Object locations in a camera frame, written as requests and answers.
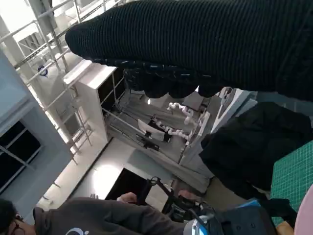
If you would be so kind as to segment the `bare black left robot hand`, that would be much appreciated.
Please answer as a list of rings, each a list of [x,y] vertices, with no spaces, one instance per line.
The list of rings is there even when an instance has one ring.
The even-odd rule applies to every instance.
[[[215,212],[206,229],[209,235],[276,235],[273,217],[282,218],[294,228],[297,212],[288,199],[254,199],[234,209]]]

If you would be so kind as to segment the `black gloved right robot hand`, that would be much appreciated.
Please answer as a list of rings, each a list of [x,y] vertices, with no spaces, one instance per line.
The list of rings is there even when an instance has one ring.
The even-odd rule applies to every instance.
[[[137,0],[71,27],[65,40],[150,98],[231,87],[313,99],[310,0]]]

